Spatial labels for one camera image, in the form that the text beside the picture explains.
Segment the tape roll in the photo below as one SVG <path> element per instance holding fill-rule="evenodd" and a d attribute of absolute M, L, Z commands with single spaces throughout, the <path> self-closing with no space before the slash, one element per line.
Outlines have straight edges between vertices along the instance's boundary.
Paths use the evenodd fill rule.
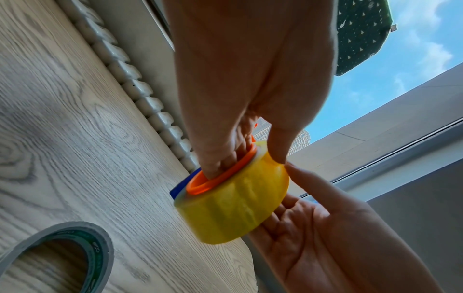
<path fill-rule="evenodd" d="M 188 176 L 171 192 L 174 206 L 196 237 L 220 244 L 246 235 L 280 205 L 289 187 L 282 164 L 267 152 L 264 141 L 256 143 L 252 160 L 220 185 L 198 195 L 187 192 Z"/>
<path fill-rule="evenodd" d="M 71 240 L 85 252 L 87 276 L 80 293 L 101 293 L 114 263 L 114 247 L 107 232 L 92 223 L 67 222 L 51 226 L 13 246 L 0 256 L 0 277 L 22 253 L 51 240 Z"/>

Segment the gray tape roll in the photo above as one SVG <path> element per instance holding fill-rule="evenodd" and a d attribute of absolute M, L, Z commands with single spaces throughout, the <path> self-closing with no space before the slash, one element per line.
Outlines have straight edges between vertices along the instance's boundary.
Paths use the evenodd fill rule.
<path fill-rule="evenodd" d="M 0 256 L 0 277 L 26 250 L 57 239 L 74 241 L 85 251 L 88 269 L 80 293 L 101 293 L 108 282 L 114 263 L 114 247 L 103 228 L 87 222 L 54 225 L 19 242 Z"/>

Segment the green fabric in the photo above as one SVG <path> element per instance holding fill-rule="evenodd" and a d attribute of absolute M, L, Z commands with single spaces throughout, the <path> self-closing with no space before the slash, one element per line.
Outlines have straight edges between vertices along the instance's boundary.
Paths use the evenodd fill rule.
<path fill-rule="evenodd" d="M 345 74 L 376 54 L 386 41 L 391 25 L 387 0 L 340 0 L 336 75 Z"/>

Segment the blue sky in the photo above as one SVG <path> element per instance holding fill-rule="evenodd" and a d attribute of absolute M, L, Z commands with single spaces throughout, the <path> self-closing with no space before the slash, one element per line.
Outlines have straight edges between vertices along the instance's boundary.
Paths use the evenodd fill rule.
<path fill-rule="evenodd" d="M 343 76 L 306 127 L 311 142 L 463 62 L 462 0 L 389 0 L 398 30 Z"/>

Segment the orange tape core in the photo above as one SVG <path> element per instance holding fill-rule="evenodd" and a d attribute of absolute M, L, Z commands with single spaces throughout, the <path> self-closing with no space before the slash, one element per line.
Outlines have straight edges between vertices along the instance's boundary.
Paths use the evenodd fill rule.
<path fill-rule="evenodd" d="M 241 170 L 244 166 L 246 166 L 254 157 L 257 152 L 257 147 L 255 144 L 251 145 L 251 149 L 247 152 L 247 154 L 239 160 L 233 167 L 228 169 L 227 171 L 223 172 L 219 176 L 215 177 L 212 180 L 206 178 L 203 174 L 203 171 L 200 171 L 196 176 L 194 176 L 190 182 L 188 182 L 186 190 L 190 195 L 199 195 L 204 193 L 212 188 L 216 187 L 217 185 L 221 184 L 234 174 L 236 174 L 239 170 Z"/>

